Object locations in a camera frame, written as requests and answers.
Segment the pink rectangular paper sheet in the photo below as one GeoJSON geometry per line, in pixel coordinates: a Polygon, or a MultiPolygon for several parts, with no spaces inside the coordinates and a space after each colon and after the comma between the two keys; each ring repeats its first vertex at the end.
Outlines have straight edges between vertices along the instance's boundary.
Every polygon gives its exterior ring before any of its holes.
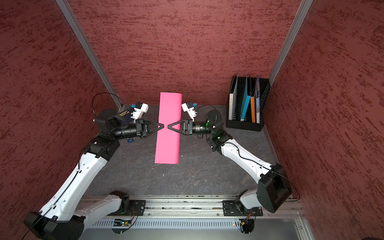
{"type": "Polygon", "coordinates": [[[182,95],[160,93],[159,123],[164,128],[157,133],[155,164],[178,164],[180,134],[168,129],[168,125],[181,120],[182,95]]]}

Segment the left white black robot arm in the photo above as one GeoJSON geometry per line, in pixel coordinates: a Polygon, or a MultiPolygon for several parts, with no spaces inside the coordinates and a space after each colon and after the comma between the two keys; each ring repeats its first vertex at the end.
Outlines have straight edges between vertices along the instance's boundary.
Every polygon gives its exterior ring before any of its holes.
{"type": "Polygon", "coordinates": [[[137,216],[130,205],[129,195],[113,191],[103,200],[77,210],[96,175],[109,162],[120,146],[120,140],[144,138],[164,128],[163,124],[141,118],[135,109],[130,122],[114,109],[103,110],[94,122],[99,133],[82,150],[77,166],[54,194],[38,211],[27,214],[24,224],[41,240],[77,240],[85,229],[109,214],[137,216]]]}

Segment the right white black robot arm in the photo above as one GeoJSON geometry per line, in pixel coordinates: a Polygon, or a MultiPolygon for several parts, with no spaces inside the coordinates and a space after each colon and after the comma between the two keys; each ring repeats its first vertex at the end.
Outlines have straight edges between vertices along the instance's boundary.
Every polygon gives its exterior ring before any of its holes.
{"type": "Polygon", "coordinates": [[[181,135],[205,135],[213,152],[229,158],[256,182],[257,188],[245,190],[235,200],[237,211],[244,215],[254,208],[264,208],[275,213],[292,194],[292,188],[283,166],[256,157],[243,148],[224,129],[224,121],[219,111],[210,111],[203,122],[180,120],[168,125],[168,129],[181,135]]]}

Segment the dark blue box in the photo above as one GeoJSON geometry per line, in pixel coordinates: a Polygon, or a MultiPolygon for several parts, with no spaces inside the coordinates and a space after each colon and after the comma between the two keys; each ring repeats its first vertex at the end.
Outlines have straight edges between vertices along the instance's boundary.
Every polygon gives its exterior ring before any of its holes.
{"type": "Polygon", "coordinates": [[[119,113],[119,116],[121,116],[126,122],[132,123],[135,119],[133,118],[133,113],[135,112],[135,109],[132,106],[127,106],[127,108],[119,113]]]}

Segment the white book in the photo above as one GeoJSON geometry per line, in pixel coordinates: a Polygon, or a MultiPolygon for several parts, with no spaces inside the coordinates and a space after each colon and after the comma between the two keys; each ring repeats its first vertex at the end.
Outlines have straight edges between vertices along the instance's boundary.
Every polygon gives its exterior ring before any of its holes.
{"type": "Polygon", "coordinates": [[[232,85],[229,93],[229,111],[228,111],[228,120],[233,120],[235,114],[235,105],[236,105],[236,93],[237,93],[237,81],[238,75],[234,75],[232,80],[232,85]]]}

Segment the teal folder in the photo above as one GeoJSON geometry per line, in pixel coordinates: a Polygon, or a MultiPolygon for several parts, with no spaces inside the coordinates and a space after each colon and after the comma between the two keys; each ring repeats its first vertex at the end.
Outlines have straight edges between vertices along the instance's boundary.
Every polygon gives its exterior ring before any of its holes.
{"type": "Polygon", "coordinates": [[[251,78],[249,75],[246,77],[246,85],[245,85],[245,90],[243,94],[243,100],[242,100],[242,105],[241,105],[241,122],[245,121],[248,105],[250,102],[251,98],[251,78]]]}

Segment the black mesh file organizer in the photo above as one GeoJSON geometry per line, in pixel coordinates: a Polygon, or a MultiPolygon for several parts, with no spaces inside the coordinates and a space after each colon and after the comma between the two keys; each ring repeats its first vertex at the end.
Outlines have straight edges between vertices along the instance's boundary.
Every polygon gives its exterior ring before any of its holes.
{"type": "MultiPolygon", "coordinates": [[[[229,94],[228,94],[226,126],[228,128],[232,128],[232,129],[241,129],[241,130],[260,132],[264,127],[263,110],[264,110],[264,106],[266,104],[266,100],[267,100],[267,97],[269,95],[269,91],[271,88],[270,82],[268,79],[260,78],[260,120],[261,120],[261,123],[260,124],[252,123],[250,102],[248,105],[245,121],[241,122],[241,105],[242,105],[243,94],[244,94],[245,85],[246,85],[246,77],[239,77],[238,76],[235,114],[234,114],[233,120],[231,120],[231,121],[228,120],[228,111],[229,111],[229,94]]],[[[252,84],[251,97],[255,97],[257,77],[251,77],[250,76],[250,78],[251,78],[251,84],[252,84]]]]}

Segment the orange book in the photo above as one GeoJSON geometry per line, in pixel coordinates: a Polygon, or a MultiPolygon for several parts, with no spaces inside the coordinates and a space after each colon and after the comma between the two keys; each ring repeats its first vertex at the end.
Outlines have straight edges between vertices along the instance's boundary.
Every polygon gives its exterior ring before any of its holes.
{"type": "Polygon", "coordinates": [[[256,123],[256,103],[255,103],[255,97],[251,97],[251,99],[250,99],[250,109],[251,109],[252,123],[256,123]]]}

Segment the blue magazine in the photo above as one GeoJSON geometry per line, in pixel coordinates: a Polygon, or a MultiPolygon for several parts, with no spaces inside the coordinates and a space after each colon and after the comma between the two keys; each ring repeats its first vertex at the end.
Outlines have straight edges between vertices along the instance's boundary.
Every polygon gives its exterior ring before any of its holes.
{"type": "Polygon", "coordinates": [[[260,77],[257,76],[256,80],[256,123],[260,124],[260,77]]]}

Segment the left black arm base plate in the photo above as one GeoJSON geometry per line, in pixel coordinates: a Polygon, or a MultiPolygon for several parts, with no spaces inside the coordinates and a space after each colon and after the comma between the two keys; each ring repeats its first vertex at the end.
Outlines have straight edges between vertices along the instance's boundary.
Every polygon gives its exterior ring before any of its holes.
{"type": "Polygon", "coordinates": [[[143,216],[146,209],[145,200],[124,200],[120,208],[117,210],[118,216],[143,216]]]}

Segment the aluminium rail frame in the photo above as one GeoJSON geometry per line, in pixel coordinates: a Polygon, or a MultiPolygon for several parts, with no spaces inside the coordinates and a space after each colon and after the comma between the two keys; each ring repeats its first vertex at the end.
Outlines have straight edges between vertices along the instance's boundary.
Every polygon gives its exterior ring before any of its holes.
{"type": "MultiPolygon", "coordinates": [[[[76,209],[83,210],[103,199],[82,198],[76,209]]],[[[234,230],[241,232],[240,220],[246,218],[224,216],[222,201],[235,201],[233,196],[141,196],[132,197],[130,200],[147,202],[144,215],[138,216],[135,225],[130,228],[132,230],[234,230]]],[[[251,217],[255,220],[255,227],[250,234],[245,235],[261,234],[265,230],[273,238],[278,239],[288,234],[292,234],[293,239],[314,239],[301,203],[288,201],[275,213],[270,213],[264,208],[262,211],[263,216],[251,217]]],[[[130,217],[112,213],[87,229],[112,230],[115,219],[129,220],[130,217]]]]}

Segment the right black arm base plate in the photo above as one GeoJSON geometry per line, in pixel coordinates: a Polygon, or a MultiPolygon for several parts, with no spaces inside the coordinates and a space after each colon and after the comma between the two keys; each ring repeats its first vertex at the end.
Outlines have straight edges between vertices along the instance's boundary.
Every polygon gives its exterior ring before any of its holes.
{"type": "Polygon", "coordinates": [[[261,207],[246,209],[239,201],[222,201],[224,216],[238,217],[261,217],[263,211],[261,207]]]}

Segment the left aluminium corner post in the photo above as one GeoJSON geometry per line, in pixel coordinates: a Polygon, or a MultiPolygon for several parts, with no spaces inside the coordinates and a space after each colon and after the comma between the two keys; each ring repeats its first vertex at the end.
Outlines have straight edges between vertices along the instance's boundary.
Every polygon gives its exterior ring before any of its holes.
{"type": "Polygon", "coordinates": [[[105,70],[102,67],[101,62],[99,61],[95,51],[93,50],[91,44],[89,43],[84,31],[82,30],[78,20],[75,17],[68,1],[65,0],[56,0],[57,5],[59,6],[61,12],[63,13],[65,19],[69,23],[72,31],[76,35],[78,41],[82,45],[85,53],[87,54],[89,60],[91,61],[94,69],[97,71],[99,77],[101,78],[103,84],[105,85],[107,91],[112,94],[112,98],[119,109],[123,107],[123,102],[118,98],[118,94],[113,87],[110,79],[108,78],[105,70]]]}

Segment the aluminium corner post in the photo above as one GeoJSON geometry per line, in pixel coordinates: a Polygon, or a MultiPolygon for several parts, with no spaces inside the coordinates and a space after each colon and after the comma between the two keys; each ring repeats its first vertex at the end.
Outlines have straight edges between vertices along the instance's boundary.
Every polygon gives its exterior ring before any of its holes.
{"type": "Polygon", "coordinates": [[[272,86],[284,61],[285,61],[285,58],[287,57],[290,49],[291,49],[291,46],[305,20],[305,17],[307,15],[307,13],[309,12],[310,10],[310,7],[313,3],[313,0],[302,0],[301,1],[301,4],[298,8],[298,11],[294,17],[294,20],[291,24],[291,27],[286,35],[286,38],[284,40],[284,43],[281,47],[281,50],[279,52],[279,55],[275,61],[275,64],[271,70],[271,73],[270,73],[270,76],[269,76],[269,82],[270,82],[270,85],[272,86]]]}
{"type": "Polygon", "coordinates": [[[102,67],[101,62],[99,61],[95,51],[93,50],[91,44],[89,43],[84,31],[82,30],[78,20],[75,17],[68,1],[65,0],[56,0],[57,5],[59,6],[61,12],[63,13],[65,19],[69,23],[72,31],[76,35],[78,41],[82,45],[85,53],[87,54],[89,60],[91,61],[94,69],[97,71],[99,77],[101,78],[103,84],[105,85],[107,91],[112,94],[112,98],[119,109],[123,107],[123,102],[118,98],[118,94],[113,87],[110,79],[108,78],[105,70],[102,67]]]}

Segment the right aluminium corner post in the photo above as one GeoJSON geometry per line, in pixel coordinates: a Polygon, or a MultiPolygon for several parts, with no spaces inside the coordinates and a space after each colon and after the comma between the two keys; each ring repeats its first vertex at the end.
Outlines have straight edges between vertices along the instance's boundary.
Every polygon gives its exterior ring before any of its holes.
{"type": "Polygon", "coordinates": [[[313,0],[302,0],[301,1],[301,4],[298,8],[298,11],[294,17],[294,20],[291,24],[291,27],[286,35],[286,38],[284,40],[284,43],[281,47],[281,50],[279,52],[279,55],[275,61],[275,64],[271,70],[271,73],[270,73],[270,76],[269,76],[269,82],[270,82],[270,85],[272,86],[284,61],[285,61],[285,58],[287,57],[290,49],[291,49],[291,46],[305,20],[305,17],[307,15],[307,13],[309,12],[310,10],[310,7],[313,3],[313,0]]]}

